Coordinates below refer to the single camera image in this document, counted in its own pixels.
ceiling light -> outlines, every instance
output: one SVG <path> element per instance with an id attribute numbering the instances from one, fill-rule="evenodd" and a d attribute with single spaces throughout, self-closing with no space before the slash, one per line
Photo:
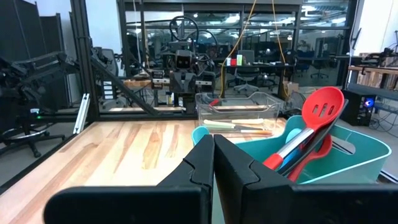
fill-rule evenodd
<path id="1" fill-rule="evenodd" d="M 209 33 L 203 34 L 203 36 L 206 38 L 211 38 L 211 34 L 209 34 Z"/>
<path id="2" fill-rule="evenodd" d="M 317 9 L 313 6 L 302 6 L 301 11 L 302 12 L 308 12 L 308 11 L 316 11 Z"/>
<path id="3" fill-rule="evenodd" d="M 345 17 L 331 20 L 332 23 L 340 23 L 340 22 L 345 22 L 345 21 L 346 21 Z"/>
<path id="4" fill-rule="evenodd" d="M 277 22 L 273 22 L 273 23 L 276 23 L 276 24 L 290 24 L 291 22 L 293 22 L 295 20 L 296 20 L 296 18 L 294 18 L 294 17 L 288 17 L 286 19 L 282 19 L 281 21 L 277 21 Z"/>
<path id="5" fill-rule="evenodd" d="M 239 15 L 237 15 L 237 16 L 230 16 L 230 17 L 228 17 L 226 20 L 225 20 L 225 22 L 226 23 L 235 23 L 235 22 L 238 22 L 239 20 L 240 20 L 240 16 Z"/>

wooden board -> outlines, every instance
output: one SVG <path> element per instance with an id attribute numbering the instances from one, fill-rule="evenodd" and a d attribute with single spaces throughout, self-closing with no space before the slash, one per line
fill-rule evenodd
<path id="1" fill-rule="evenodd" d="M 159 111 L 183 111 L 182 107 L 155 107 Z M 143 111 L 142 108 L 112 108 L 109 111 Z"/>
<path id="2" fill-rule="evenodd" d="M 47 200 L 73 186 L 158 184 L 192 149 L 191 133 L 197 124 L 93 123 L 0 196 L 0 223 L 43 223 Z M 260 138 L 229 139 L 240 142 Z"/>
<path id="3" fill-rule="evenodd" d="M 159 111 L 182 111 L 185 110 L 184 107 L 154 107 Z M 218 110 L 256 110 L 256 109 L 266 109 L 267 106 L 264 105 L 251 105 L 251 106 L 214 106 Z M 109 111 L 143 111 L 142 108 L 112 108 Z"/>
<path id="4" fill-rule="evenodd" d="M 146 87 L 150 88 L 151 81 L 150 80 L 124 80 L 123 83 L 128 88 L 137 88 L 137 87 Z"/>
<path id="5" fill-rule="evenodd" d="M 361 73 L 362 69 L 362 67 L 348 67 L 348 70 L 360 72 L 356 80 L 357 84 L 374 88 L 385 88 L 387 90 L 397 88 L 398 69 L 365 68 L 364 75 Z M 383 77 L 385 77 L 385 82 L 384 85 L 381 86 Z"/>
<path id="6" fill-rule="evenodd" d="M 362 69 L 363 69 L 363 67 L 358 67 L 358 66 L 348 67 L 348 70 L 353 70 L 353 71 L 362 72 Z M 398 68 L 393 68 L 393 69 L 365 68 L 365 72 L 377 72 L 377 73 L 386 73 L 386 74 L 398 75 Z"/>

computer tower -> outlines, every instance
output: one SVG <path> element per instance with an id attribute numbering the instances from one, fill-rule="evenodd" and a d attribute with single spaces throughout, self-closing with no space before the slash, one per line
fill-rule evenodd
<path id="1" fill-rule="evenodd" d="M 342 92 L 349 102 L 340 118 L 352 126 L 369 126 L 376 96 L 358 91 L 343 90 Z"/>

white wall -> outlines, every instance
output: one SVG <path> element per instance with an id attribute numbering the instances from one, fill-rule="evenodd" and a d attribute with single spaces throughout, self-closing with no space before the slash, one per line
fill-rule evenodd
<path id="1" fill-rule="evenodd" d="M 397 12 L 397 0 L 363 0 L 362 13 L 357 18 L 362 31 L 354 54 L 380 52 L 394 44 L 394 31 L 398 30 Z"/>
<path id="2" fill-rule="evenodd" d="M 93 45 L 95 47 L 112 49 L 114 53 L 120 54 L 122 43 L 116 1 L 86 0 L 86 7 Z"/>

desk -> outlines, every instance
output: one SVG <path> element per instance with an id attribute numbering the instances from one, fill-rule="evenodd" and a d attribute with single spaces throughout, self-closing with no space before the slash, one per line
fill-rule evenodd
<path id="1" fill-rule="evenodd" d="M 279 124 L 281 132 L 285 121 Z M 0 223 L 43 223 L 47 200 L 68 187 L 157 185 L 192 149 L 196 126 L 197 121 L 93 123 L 0 195 Z"/>
<path id="2" fill-rule="evenodd" d="M 226 69 L 227 68 L 259 68 L 261 69 L 265 69 L 265 68 L 275 68 L 275 69 L 281 69 L 280 74 L 279 74 L 279 84 L 278 84 L 278 94 L 277 96 L 281 99 L 284 99 L 285 97 L 285 93 L 284 93 L 284 73 L 282 72 L 282 70 L 285 70 L 287 68 L 294 68 L 293 65 L 265 65 L 265 64 L 255 64 L 255 65 L 230 65 L 230 66 L 224 66 L 224 71 L 223 71 L 223 86 L 226 87 Z M 223 88 L 223 91 L 221 92 L 221 97 L 225 98 L 225 89 Z"/>

